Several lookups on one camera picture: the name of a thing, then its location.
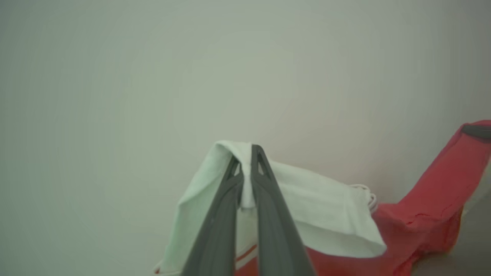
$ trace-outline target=white cloth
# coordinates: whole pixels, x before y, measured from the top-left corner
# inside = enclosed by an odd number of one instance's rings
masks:
[[[251,250],[257,243],[250,182],[251,147],[251,143],[215,143],[178,203],[169,244],[154,273],[180,274],[232,154],[241,162],[244,174],[236,237],[241,260],[236,267],[257,254],[257,250]],[[377,200],[366,186],[350,187],[306,169],[268,160],[306,246],[336,256],[365,258],[383,254],[386,245],[370,213],[375,211]]]

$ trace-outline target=plain background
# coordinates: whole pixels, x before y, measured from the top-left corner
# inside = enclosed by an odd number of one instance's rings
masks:
[[[2,1],[0,275],[148,275],[214,141],[397,202],[491,118],[486,0]]]

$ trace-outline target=red fabric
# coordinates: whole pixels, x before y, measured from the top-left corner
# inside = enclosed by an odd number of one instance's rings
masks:
[[[472,125],[491,126],[491,120]],[[319,276],[409,276],[412,265],[430,252],[448,252],[459,234],[463,205],[479,184],[491,143],[459,129],[414,188],[397,204],[380,204],[373,218],[387,251],[357,259],[307,249]],[[254,259],[236,272],[257,275]]]

